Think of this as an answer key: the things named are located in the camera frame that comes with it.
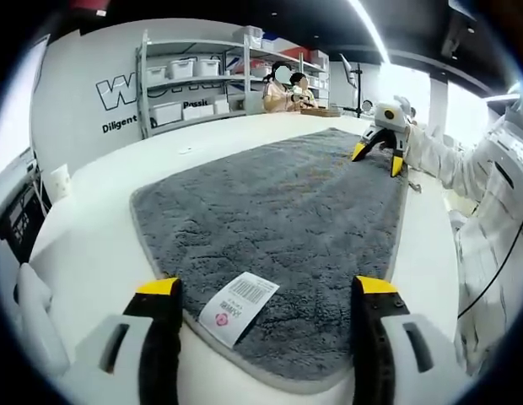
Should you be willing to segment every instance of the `woman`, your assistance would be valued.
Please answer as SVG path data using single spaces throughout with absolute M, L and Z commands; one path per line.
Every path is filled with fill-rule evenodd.
M 300 108 L 317 108 L 318 103 L 315 101 L 314 95 L 309 90 L 309 80 L 300 72 L 292 74 L 289 78 L 292 84 L 292 92 L 301 97 Z
M 293 111 L 299 103 L 299 97 L 286 90 L 283 83 L 289 83 L 291 67 L 286 62 L 275 62 L 271 67 L 271 73 L 265 78 L 267 82 L 263 90 L 263 108 L 267 112 Z

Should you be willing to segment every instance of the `metal shelving unit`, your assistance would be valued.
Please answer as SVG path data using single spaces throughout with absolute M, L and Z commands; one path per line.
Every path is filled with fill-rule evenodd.
M 148 58 L 158 57 L 178 57 L 184 55 L 217 55 L 222 63 L 220 64 L 220 74 L 214 77 L 192 77 L 182 79 L 166 79 L 160 83 L 148 84 Z M 243 74 L 226 76 L 224 75 L 226 57 L 242 57 L 245 67 Z M 164 132 L 172 131 L 174 129 L 189 127 L 202 122 L 210 122 L 214 120 L 231 118 L 235 116 L 245 115 L 246 103 L 249 102 L 249 93 L 251 92 L 252 83 L 260 83 L 261 78 L 255 78 L 250 75 L 251 57 L 262 59 L 268 62 L 285 61 L 288 62 L 293 69 L 302 73 L 324 73 L 321 67 L 317 67 L 311 63 L 303 61 L 303 55 L 300 58 L 294 59 L 286 55 L 279 54 L 274 51 L 265 49 L 256 49 L 250 46 L 248 40 L 245 38 L 245 43 L 240 44 L 236 42 L 227 42 L 221 40 L 160 40 L 152 42 L 148 38 L 148 32 L 143 33 L 142 44 L 136 50 L 136 77 L 137 77 L 137 112 L 139 116 L 139 124 L 142 130 L 143 138 L 150 138 L 154 135 L 159 135 Z M 244 94 L 230 94 L 228 95 L 226 84 L 233 82 L 242 82 L 244 85 Z M 244 100 L 244 110 L 231 111 L 226 114 L 219 114 L 214 116 L 205 116 L 193 120 L 176 121 L 164 124 L 158 127 L 151 127 L 151 118 L 149 115 L 149 96 L 148 92 L 155 90 L 163 90 L 173 87 L 187 86 L 193 84 L 208 84 L 208 83 L 222 83 L 224 84 L 224 94 L 229 100 Z

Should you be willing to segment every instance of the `window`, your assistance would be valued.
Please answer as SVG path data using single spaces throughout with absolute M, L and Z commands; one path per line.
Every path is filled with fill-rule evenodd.
M 429 123 L 430 77 L 427 73 L 383 63 L 378 86 L 380 101 L 393 101 L 395 95 L 406 97 L 417 111 L 417 122 Z
M 30 147 L 30 107 L 47 40 L 33 46 L 18 66 L 0 109 L 0 173 Z
M 487 125 L 487 103 L 449 82 L 445 133 L 460 142 L 464 149 L 473 149 L 483 137 Z

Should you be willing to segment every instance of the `ceiling light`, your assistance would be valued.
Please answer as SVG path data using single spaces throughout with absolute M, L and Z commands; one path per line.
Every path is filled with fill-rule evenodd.
M 389 59 L 389 53 L 386 50 L 386 46 L 383 44 L 380 34 L 378 33 L 378 30 L 376 29 L 374 23 L 372 22 L 372 19 L 370 18 L 369 14 L 364 9 L 363 4 L 361 4 L 361 2 L 359 0 L 348 0 L 348 1 L 352 5 L 355 12 L 359 15 L 359 17 L 363 21 L 363 24 L 366 27 L 366 29 L 369 31 L 369 34 L 372 37 L 372 40 L 374 40 L 374 43 L 376 44 L 376 47 L 378 48 L 378 52 L 381 54 L 381 58 L 383 59 L 383 62 L 391 63 L 391 60 Z
M 520 88 L 520 82 L 516 82 L 511 87 L 509 87 L 509 90 L 507 90 L 507 94 L 513 93 L 515 90 Z
M 507 101 L 507 100 L 518 100 L 520 98 L 520 95 L 518 94 L 502 94 L 502 95 L 494 95 L 492 97 L 486 97 L 483 100 L 487 103 L 491 101 Z

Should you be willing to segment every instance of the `ceiling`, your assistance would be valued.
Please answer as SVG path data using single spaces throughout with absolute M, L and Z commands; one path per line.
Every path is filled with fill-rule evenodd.
M 107 0 L 73 0 L 76 10 L 63 20 L 58 35 L 82 34 L 140 19 L 211 19 L 255 25 L 332 60 L 380 63 L 380 54 L 348 0 L 228 0 L 213 4 L 110 0 L 105 18 L 97 18 Z M 510 85 L 496 40 L 484 23 L 455 11 L 448 0 L 363 0 L 389 50 L 391 61 L 452 80 L 484 96 Z

